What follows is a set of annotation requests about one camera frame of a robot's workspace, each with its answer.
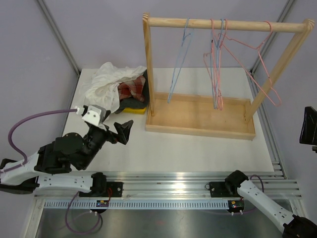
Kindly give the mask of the grey polka dot skirt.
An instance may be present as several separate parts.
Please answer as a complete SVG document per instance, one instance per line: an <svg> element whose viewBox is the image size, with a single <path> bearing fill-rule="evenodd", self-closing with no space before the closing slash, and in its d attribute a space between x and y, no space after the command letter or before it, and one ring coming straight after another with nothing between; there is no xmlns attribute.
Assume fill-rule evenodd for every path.
<svg viewBox="0 0 317 238"><path fill-rule="evenodd" d="M149 94L149 83L148 83L148 74L147 70L143 72L141 76L144 76L146 79L144 88L143 88L143 95L145 96L144 102L139 102L133 98L128 98L124 100L119 100L119 109L115 111L116 114L121 113L125 108L133 108L133 109L141 109L146 108L150 101L150 94Z"/></svg>

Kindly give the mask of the red plaid skirt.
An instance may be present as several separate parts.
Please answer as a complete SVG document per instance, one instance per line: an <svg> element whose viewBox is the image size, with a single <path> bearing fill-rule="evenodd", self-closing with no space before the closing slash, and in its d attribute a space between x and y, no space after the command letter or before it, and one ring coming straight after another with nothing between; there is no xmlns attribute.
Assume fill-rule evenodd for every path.
<svg viewBox="0 0 317 238"><path fill-rule="evenodd" d="M142 92L145 82L145 77L139 76L134 80L120 83L118 86L119 99L133 98L139 102L144 102L145 96Z"/></svg>

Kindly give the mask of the white ruffled skirt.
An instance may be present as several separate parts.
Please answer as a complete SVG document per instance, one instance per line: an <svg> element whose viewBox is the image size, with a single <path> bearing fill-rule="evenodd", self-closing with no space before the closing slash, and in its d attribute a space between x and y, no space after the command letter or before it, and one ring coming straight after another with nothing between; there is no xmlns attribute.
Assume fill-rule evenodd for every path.
<svg viewBox="0 0 317 238"><path fill-rule="evenodd" d="M83 99L90 105L97 105L114 113L120 106L120 83L136 79L145 70L144 66L118 68L111 62L106 62L93 75L91 83L85 86Z"/></svg>

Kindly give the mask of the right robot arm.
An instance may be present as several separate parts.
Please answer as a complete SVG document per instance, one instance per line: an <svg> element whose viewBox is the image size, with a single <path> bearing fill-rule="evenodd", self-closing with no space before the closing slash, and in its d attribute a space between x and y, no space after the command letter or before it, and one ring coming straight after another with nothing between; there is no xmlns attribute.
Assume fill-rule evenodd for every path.
<svg viewBox="0 0 317 238"><path fill-rule="evenodd" d="M264 193L264 183L260 176L248 177L240 170L229 174L224 181L209 182L205 189L211 197L239 198L228 205L230 214L243 213L244 199L260 210L282 233L283 238L315 238L317 225L305 217L300 217L284 209Z"/></svg>

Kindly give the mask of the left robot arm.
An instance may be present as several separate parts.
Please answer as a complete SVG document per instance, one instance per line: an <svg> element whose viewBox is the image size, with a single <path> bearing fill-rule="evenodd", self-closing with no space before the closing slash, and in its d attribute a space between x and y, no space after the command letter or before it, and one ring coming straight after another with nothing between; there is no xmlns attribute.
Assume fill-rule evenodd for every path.
<svg viewBox="0 0 317 238"><path fill-rule="evenodd" d="M80 197L121 197L116 191L122 182L108 182L106 175L96 172L88 176L71 175L72 168L85 170L106 142L127 144L133 121L114 123L108 127L88 124L85 136L71 132L41 147L26 164L3 159L0 189L11 194L32 194L40 190L74 190Z"/></svg>

